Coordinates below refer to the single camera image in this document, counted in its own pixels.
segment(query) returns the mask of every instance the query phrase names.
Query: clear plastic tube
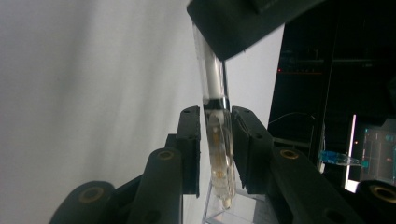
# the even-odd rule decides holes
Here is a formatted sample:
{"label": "clear plastic tube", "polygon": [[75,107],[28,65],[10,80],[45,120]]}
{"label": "clear plastic tube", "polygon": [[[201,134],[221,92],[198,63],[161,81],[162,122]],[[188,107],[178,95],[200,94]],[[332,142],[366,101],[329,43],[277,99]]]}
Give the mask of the clear plastic tube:
{"label": "clear plastic tube", "polygon": [[235,195],[235,174],[225,64],[216,57],[195,26],[194,38],[202,78],[211,182],[216,196],[222,199],[223,207],[228,209]]}
{"label": "clear plastic tube", "polygon": [[325,163],[343,165],[343,166],[362,166],[364,168],[369,167],[368,161],[361,161],[348,157],[346,154],[341,154],[333,151],[321,151],[320,159]]}

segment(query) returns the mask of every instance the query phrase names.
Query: brass insert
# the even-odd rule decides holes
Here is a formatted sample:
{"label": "brass insert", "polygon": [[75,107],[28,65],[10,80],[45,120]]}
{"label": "brass insert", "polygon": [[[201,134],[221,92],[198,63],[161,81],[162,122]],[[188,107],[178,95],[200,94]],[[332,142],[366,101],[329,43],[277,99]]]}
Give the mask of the brass insert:
{"label": "brass insert", "polygon": [[82,191],[78,196],[78,200],[81,203],[93,203],[100,199],[104,192],[105,190],[103,188],[91,187]]}
{"label": "brass insert", "polygon": [[158,153],[157,157],[158,157],[158,159],[160,159],[162,161],[167,161],[174,157],[174,153],[171,151],[162,151],[162,152]]}
{"label": "brass insert", "polygon": [[295,160],[299,157],[297,153],[288,149],[280,150],[280,155],[282,155],[286,159]]}
{"label": "brass insert", "polygon": [[370,186],[370,191],[375,197],[388,203],[396,203],[396,192],[378,185]]}

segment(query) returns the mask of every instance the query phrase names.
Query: white wall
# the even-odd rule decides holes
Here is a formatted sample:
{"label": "white wall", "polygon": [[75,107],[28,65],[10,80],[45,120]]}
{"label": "white wall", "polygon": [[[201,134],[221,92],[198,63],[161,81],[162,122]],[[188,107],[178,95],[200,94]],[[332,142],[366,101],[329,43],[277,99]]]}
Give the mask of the white wall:
{"label": "white wall", "polygon": [[[188,1],[0,1],[0,223],[46,223],[75,187],[119,187],[201,105]],[[268,122],[283,27],[228,63],[232,105]],[[200,223],[209,180],[205,132]]]}

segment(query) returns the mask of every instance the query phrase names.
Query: glass test tube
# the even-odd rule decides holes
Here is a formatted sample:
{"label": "glass test tube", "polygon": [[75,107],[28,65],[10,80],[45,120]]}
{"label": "glass test tube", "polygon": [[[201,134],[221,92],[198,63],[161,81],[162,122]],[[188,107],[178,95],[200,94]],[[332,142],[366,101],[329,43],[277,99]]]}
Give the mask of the glass test tube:
{"label": "glass test tube", "polygon": [[235,195],[235,176],[225,63],[216,57],[195,26],[194,38],[202,78],[211,182],[216,196],[222,199],[223,207],[228,209]]}

